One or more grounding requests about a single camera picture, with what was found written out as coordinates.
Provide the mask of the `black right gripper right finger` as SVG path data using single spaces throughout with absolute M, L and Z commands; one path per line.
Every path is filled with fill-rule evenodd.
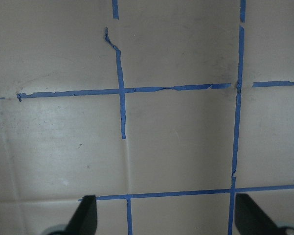
M 241 235 L 277 235 L 278 227 L 246 193 L 235 195 L 235 226 Z

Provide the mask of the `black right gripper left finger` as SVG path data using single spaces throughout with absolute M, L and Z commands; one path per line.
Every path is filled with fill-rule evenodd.
M 97 204 L 95 195 L 82 198 L 80 205 L 65 228 L 66 235 L 94 235 L 97 230 Z

